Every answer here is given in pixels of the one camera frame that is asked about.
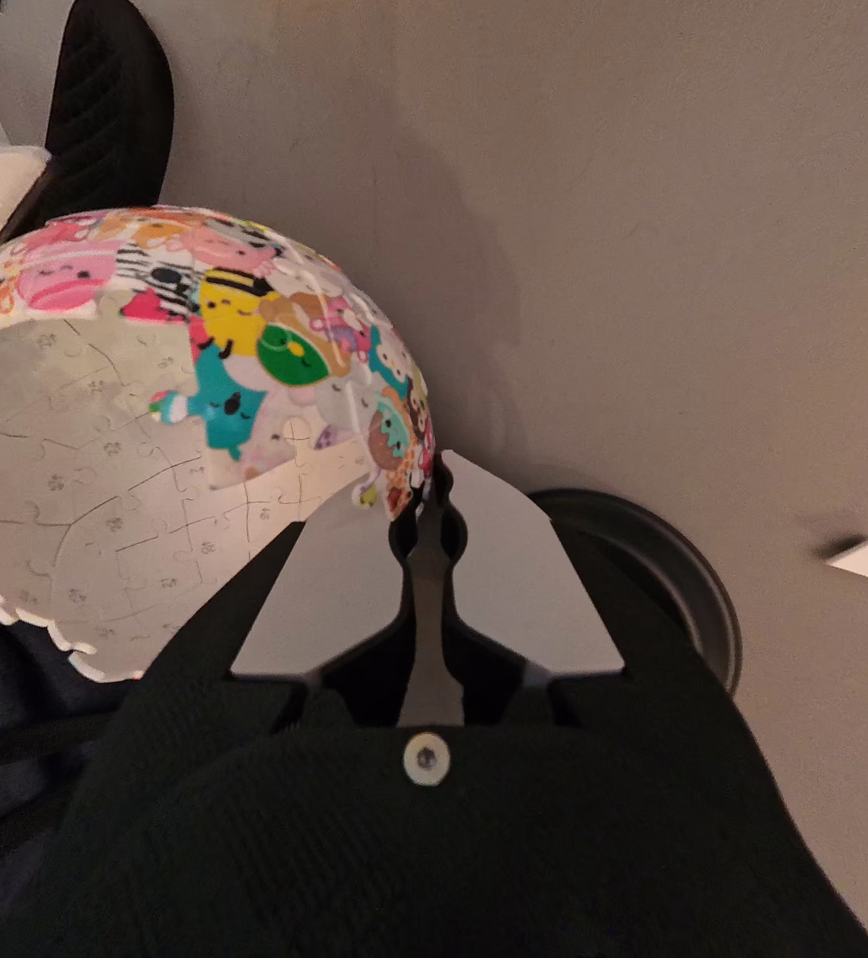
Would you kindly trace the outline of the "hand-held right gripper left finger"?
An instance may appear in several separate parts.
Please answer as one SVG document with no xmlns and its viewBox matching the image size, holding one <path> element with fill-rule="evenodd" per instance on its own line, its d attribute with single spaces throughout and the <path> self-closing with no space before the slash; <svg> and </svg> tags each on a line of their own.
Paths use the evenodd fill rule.
<svg viewBox="0 0 868 958">
<path fill-rule="evenodd" d="M 232 664 L 239 679 L 336 692 L 358 725 L 395 725 L 416 659 L 409 565 L 422 495 L 395 520 L 343 489 L 305 521 Z"/>
</svg>

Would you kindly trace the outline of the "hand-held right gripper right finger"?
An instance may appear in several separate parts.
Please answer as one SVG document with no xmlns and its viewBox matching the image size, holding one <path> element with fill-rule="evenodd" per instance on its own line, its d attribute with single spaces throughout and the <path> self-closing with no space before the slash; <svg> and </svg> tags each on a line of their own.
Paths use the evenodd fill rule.
<svg viewBox="0 0 868 958">
<path fill-rule="evenodd" d="M 442 651 L 466 725 L 495 725 L 522 690 L 620 676 L 624 661 L 548 514 L 453 450 L 440 453 Z"/>
</svg>

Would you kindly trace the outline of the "colourful cartoon puzzle ball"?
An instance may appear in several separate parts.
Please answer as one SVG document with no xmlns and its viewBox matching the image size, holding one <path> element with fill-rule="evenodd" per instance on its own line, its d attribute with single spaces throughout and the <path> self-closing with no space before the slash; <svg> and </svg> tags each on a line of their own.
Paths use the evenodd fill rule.
<svg viewBox="0 0 868 958">
<path fill-rule="evenodd" d="M 99 683 L 336 492 L 429 485 L 429 390 L 340 267 L 203 208 L 71 214 L 0 246 L 0 621 Z"/>
</svg>

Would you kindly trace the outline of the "black round ball stand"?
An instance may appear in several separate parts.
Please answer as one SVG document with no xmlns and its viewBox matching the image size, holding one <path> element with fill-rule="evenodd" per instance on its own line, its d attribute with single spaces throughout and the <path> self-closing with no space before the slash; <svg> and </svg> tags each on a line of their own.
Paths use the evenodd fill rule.
<svg viewBox="0 0 868 958">
<path fill-rule="evenodd" d="M 737 611 L 711 563 L 684 534 L 606 492 L 562 487 L 528 497 L 555 524 L 591 537 L 678 623 L 727 694 L 736 695 L 743 654 Z"/>
</svg>

